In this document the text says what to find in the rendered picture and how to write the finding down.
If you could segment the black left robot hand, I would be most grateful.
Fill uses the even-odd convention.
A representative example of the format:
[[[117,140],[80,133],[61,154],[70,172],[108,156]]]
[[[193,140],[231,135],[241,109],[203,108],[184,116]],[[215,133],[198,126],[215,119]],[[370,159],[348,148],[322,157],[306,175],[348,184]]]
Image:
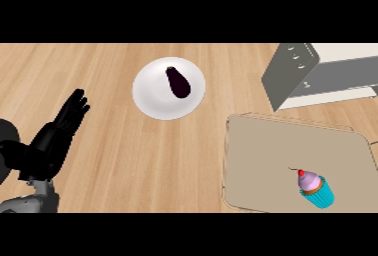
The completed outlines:
[[[91,109],[85,90],[67,99],[57,118],[40,129],[30,144],[5,140],[0,155],[8,168],[20,171],[20,180],[51,181],[63,168],[73,138]]]

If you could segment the grey tiered shelf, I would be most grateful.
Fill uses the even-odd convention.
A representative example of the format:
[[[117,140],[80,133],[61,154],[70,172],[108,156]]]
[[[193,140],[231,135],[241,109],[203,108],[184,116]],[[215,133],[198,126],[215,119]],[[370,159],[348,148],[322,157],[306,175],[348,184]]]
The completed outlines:
[[[274,111],[378,96],[378,43],[281,43],[262,82]]]

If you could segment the beige square tray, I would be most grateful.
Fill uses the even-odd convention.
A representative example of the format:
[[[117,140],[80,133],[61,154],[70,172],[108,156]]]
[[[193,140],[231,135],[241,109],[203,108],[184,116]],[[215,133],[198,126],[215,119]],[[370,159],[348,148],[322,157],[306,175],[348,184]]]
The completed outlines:
[[[300,194],[302,169],[325,177],[330,212],[378,212],[378,157],[356,132],[234,116],[228,120],[224,194],[231,206],[321,212]]]

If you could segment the purple cupcake with teal wrapper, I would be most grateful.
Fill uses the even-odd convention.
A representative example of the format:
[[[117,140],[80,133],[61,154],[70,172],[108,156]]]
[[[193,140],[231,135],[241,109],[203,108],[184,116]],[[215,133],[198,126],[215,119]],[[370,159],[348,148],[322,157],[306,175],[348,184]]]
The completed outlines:
[[[300,194],[321,209],[327,209],[336,201],[334,192],[324,176],[315,172],[299,170]]]

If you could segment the white oval plate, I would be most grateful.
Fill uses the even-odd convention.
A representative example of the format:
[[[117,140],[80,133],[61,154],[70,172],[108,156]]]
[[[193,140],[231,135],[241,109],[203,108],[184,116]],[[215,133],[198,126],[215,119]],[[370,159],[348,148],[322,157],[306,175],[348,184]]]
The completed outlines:
[[[191,92],[176,96],[169,73],[188,81]],[[139,71],[133,82],[133,100],[139,110],[159,120],[175,120],[187,116],[200,106],[206,95],[206,78],[198,66],[179,57],[154,60]]]

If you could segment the dark purple eggplant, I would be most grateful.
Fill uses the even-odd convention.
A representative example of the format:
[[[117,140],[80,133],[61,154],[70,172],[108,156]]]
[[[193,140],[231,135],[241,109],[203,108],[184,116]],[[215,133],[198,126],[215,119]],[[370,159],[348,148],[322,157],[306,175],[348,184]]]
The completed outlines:
[[[191,94],[191,84],[188,79],[173,66],[167,68],[166,75],[175,96],[181,99],[187,98]]]

